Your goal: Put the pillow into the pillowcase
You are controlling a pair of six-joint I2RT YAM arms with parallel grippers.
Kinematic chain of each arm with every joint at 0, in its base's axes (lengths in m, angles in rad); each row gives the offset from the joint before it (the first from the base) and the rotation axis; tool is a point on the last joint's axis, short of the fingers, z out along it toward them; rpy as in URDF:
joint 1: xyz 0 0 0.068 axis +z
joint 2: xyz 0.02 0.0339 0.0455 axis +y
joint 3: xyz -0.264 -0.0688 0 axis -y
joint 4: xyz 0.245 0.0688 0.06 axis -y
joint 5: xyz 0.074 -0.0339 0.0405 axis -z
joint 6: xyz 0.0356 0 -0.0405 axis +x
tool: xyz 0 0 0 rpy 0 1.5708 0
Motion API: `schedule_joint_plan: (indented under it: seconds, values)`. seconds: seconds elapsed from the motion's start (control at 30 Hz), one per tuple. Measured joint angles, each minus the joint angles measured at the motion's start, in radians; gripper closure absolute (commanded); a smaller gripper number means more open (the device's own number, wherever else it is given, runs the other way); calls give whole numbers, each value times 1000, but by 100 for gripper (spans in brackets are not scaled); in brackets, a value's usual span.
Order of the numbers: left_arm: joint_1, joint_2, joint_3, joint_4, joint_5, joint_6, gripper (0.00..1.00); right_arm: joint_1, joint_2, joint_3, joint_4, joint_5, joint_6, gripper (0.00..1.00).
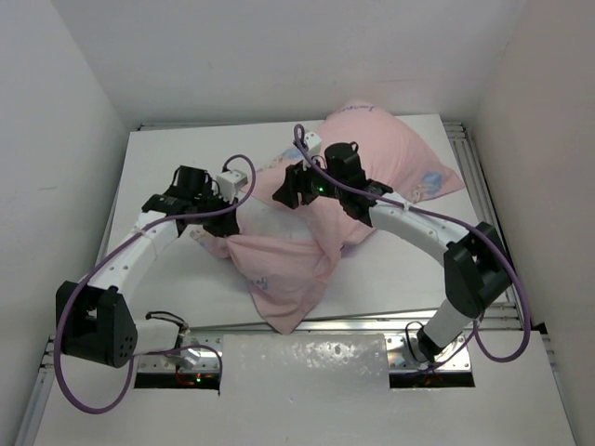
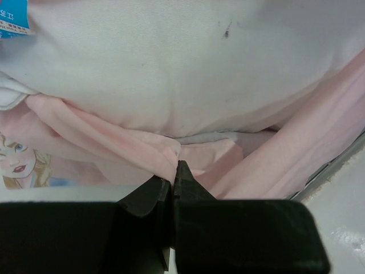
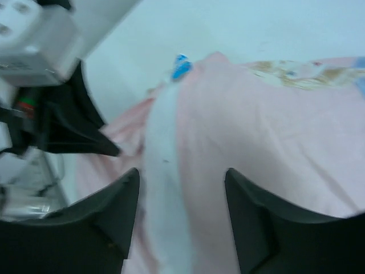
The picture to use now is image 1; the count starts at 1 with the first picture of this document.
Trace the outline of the pink printed pillowcase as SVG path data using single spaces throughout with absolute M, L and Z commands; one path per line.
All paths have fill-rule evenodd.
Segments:
M 352 100 L 330 114 L 316 129 L 324 152 L 339 142 L 356 142 L 367 176 L 384 183 L 406 201 L 418 203 L 462 190 L 458 174 L 444 165 L 430 146 L 404 122 L 376 105 Z M 338 201 L 317 198 L 291 210 L 272 195 L 282 185 L 285 169 L 299 162 L 294 147 L 259 168 L 250 196 L 304 220 L 311 242 L 233 235 L 216 238 L 204 229 L 192 238 L 212 256 L 231 259 L 247 279 L 259 316 L 287 335 L 321 302 L 345 246 L 357 245 L 372 229 L 349 217 Z

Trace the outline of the white pillow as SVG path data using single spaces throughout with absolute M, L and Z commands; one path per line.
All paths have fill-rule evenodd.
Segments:
M 243 235 L 272 237 L 283 240 L 311 242 L 307 223 L 291 213 L 277 210 L 262 201 L 249 198 L 236 212 Z

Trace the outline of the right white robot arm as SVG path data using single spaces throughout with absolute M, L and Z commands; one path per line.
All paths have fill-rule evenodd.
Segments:
M 406 203 L 391 187 L 366 176 L 354 142 L 328 147 L 323 165 L 303 141 L 295 145 L 304 158 L 286 168 L 274 201 L 296 209 L 319 197 L 334 199 L 352 219 L 400 237 L 443 267 L 445 300 L 416 334 L 423 360 L 433 361 L 516 283 L 491 225 L 472 227 Z

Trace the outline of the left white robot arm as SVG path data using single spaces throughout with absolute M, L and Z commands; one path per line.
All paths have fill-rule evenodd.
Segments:
M 247 183 L 247 174 L 238 170 L 211 177 L 203 169 L 180 166 L 167 190 L 141 207 L 110 260 L 89 279 L 64 282 L 56 292 L 57 319 L 64 324 L 60 352 L 120 368 L 135 355 L 176 348 L 186 322 L 162 310 L 133 316 L 135 290 L 188 226 L 222 237 L 237 234 L 238 193 Z

